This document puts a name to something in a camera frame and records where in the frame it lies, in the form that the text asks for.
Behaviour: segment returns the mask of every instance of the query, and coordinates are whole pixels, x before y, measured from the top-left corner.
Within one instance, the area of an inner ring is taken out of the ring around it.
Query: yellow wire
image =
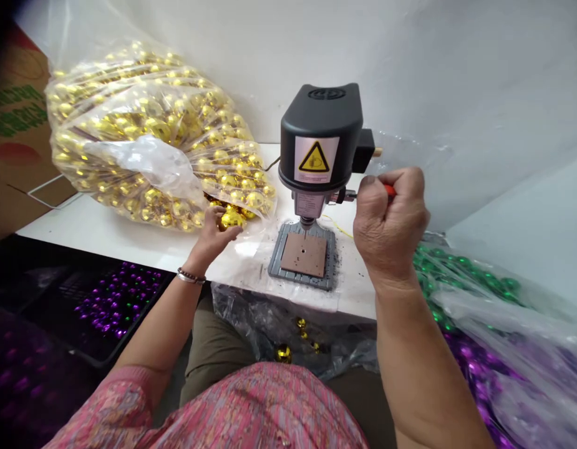
[[[350,235],[347,231],[345,231],[345,230],[342,229],[340,226],[338,226],[338,224],[334,221],[334,219],[333,219],[332,217],[328,217],[328,215],[322,215],[322,216],[324,216],[324,217],[326,217],[326,218],[329,218],[329,219],[332,221],[332,223],[334,224],[334,226],[335,226],[342,234],[348,235],[348,237],[352,238],[352,235]]]

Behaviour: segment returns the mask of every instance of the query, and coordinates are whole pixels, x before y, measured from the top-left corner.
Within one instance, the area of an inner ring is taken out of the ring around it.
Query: bracelet
[[[176,277],[178,279],[180,279],[181,281],[189,282],[190,284],[198,284],[198,285],[203,285],[205,283],[205,281],[207,280],[207,278],[204,276],[202,278],[199,278],[198,276],[195,276],[194,274],[187,273],[186,271],[184,271],[182,269],[182,267],[178,268],[178,274],[176,275]]]

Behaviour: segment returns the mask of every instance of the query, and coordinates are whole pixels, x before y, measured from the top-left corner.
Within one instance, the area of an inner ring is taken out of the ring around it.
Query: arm
[[[390,207],[383,184],[397,192]],[[418,168],[361,182],[354,238],[376,290],[377,356],[399,448],[493,448],[413,269],[428,221]]]
[[[207,210],[201,235],[182,266],[184,271],[204,276],[209,265],[242,231],[239,227],[225,232],[218,230],[217,221],[224,212],[222,207]],[[114,371],[125,366],[148,369],[151,391],[149,399],[153,407],[159,404],[174,363],[187,342],[200,293],[200,285],[174,278],[112,369]]]

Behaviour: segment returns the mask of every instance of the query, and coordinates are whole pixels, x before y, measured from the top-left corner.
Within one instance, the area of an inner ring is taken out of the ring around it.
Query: fingernail
[[[361,185],[366,186],[376,182],[376,177],[372,175],[367,175],[365,178],[361,180]]]

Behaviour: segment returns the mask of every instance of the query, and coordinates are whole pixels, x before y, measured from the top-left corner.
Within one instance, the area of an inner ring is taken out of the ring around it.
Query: khaki pants
[[[180,406],[227,375],[255,362],[249,344],[232,325],[213,312],[211,297],[204,297],[196,309]],[[370,447],[396,448],[392,415],[379,375],[353,368],[330,380],[327,386],[355,417]]]

